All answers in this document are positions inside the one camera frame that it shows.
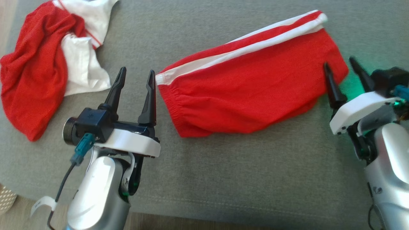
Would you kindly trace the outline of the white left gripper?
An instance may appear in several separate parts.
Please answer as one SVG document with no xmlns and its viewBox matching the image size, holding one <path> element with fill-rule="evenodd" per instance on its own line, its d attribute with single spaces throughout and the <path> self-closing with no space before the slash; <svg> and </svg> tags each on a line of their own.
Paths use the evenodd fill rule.
<svg viewBox="0 0 409 230">
<path fill-rule="evenodd" d="M 118 120 L 117 109 L 121 96 L 121 91 L 125 85 L 127 68 L 121 67 L 118 75 L 111 86 L 104 103 L 98 106 L 100 110 L 107 110 L 111 115 L 111 120 Z M 157 124 L 156 113 L 156 83 L 155 71 L 150 70 L 146 83 L 147 95 L 144 106 L 138 118 L 138 123 L 117 122 L 114 130 L 105 143 L 96 142 L 94 146 L 117 150 L 119 152 L 131 152 L 148 157 L 159 157 L 161 145 L 155 135 Z"/>
</svg>

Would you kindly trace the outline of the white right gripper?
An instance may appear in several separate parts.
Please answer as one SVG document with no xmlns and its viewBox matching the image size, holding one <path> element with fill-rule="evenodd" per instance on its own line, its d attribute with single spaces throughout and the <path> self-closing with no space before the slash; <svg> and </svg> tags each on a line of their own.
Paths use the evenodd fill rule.
<svg viewBox="0 0 409 230">
<path fill-rule="evenodd" d="M 355 57 L 349 57 L 349 62 L 353 72 L 359 77 L 365 92 L 349 102 L 347 102 L 347 96 L 340 91 L 329 63 L 325 62 L 323 64 L 329 105 L 333 110 L 338 110 L 329 123 L 333 134 L 346 133 L 346 129 L 355 122 L 382 106 L 386 106 L 387 103 L 394 103 L 400 100 L 399 97 L 386 98 L 374 92 L 374 81 L 367 71 L 359 64 Z"/>
</svg>

